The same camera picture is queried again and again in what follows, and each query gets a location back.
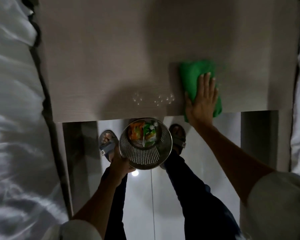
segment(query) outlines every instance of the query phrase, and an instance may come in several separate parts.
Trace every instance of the dark pants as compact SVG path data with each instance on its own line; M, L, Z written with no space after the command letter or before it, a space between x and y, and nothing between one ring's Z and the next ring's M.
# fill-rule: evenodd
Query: dark pants
M240 236L232 213L174 150L164 166L182 207L185 239L235 240ZM126 239L122 223L126 185L127 175L115 191L105 240Z

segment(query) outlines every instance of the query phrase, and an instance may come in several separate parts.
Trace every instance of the green cloth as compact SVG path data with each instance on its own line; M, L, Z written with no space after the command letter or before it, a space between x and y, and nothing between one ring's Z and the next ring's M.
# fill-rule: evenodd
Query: green cloth
M211 78L214 77L215 66L210 60L200 60L194 62L182 62L179 66L179 74L182 80L182 85L185 92L188 92L192 102L197 94L197 80L201 74L211 72ZM213 117L217 117L222 112L221 98L218 97L216 107L213 112ZM184 114L185 122L188 122L186 114Z

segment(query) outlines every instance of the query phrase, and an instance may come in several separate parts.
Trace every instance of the white shirt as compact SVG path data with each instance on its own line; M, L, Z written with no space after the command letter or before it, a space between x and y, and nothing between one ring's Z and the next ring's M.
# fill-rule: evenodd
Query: white shirt
M274 172L262 177L248 197L249 239L300 239L300 176ZM94 226L71 220L50 228L42 240L101 240Z

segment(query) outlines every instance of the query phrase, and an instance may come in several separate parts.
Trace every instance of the foot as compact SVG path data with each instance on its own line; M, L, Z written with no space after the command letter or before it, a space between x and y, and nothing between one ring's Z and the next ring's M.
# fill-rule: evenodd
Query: foot
M176 125L175 127L172 128L171 134L181 138L183 136L183 129L180 126ZM175 150L178 155L181 154L181 148L179 145L172 144L172 150Z
M110 133L105 133L104 137L101 140L101 145L106 144L108 141L110 141L113 138L113 136ZM115 152L109 152L109 161L112 162L113 157L115 156Z

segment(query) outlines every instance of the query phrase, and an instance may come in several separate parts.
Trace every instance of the perforated metal container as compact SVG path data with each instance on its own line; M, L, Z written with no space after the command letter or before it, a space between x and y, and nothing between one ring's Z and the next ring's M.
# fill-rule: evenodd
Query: perforated metal container
M128 135L129 126L137 122L157 122L156 141L154 145L143 147L142 141L131 141ZM162 164L170 155L172 149L172 137L169 129L154 118L137 119L130 123L123 131L119 140L119 149L123 157L130 159L130 166L141 169L153 169Z

